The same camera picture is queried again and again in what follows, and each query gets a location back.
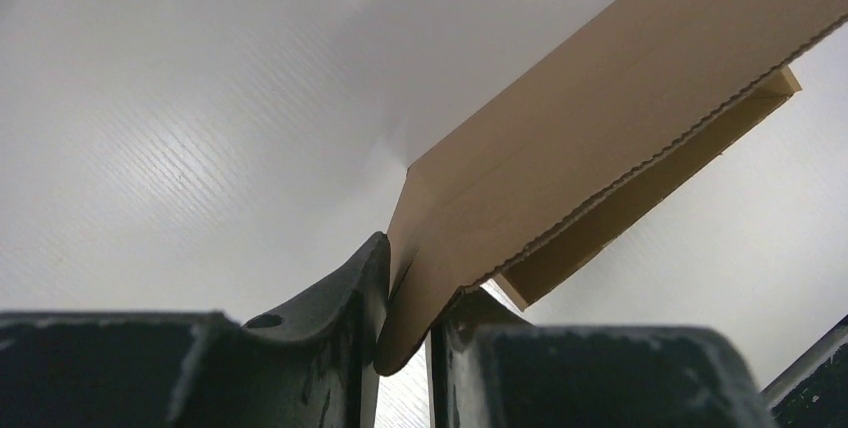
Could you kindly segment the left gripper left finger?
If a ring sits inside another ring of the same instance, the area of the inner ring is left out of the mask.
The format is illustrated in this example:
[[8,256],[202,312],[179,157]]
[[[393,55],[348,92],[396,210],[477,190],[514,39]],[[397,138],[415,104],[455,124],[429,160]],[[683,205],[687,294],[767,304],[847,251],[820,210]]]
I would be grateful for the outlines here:
[[220,312],[5,312],[5,427],[370,427],[390,244],[238,324]]

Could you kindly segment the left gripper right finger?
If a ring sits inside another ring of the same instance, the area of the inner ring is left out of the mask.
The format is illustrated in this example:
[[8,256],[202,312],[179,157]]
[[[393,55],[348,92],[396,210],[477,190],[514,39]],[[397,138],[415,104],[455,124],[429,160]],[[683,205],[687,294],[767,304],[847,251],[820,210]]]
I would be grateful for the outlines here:
[[484,290],[427,343],[435,427],[771,427],[748,367],[714,330],[535,326]]

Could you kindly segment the brown cardboard box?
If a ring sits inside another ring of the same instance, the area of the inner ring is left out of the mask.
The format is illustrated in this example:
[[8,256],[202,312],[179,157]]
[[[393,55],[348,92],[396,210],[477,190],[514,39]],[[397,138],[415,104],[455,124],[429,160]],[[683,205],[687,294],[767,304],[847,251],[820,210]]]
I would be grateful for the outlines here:
[[847,20],[847,0],[615,0],[408,169],[374,366]]

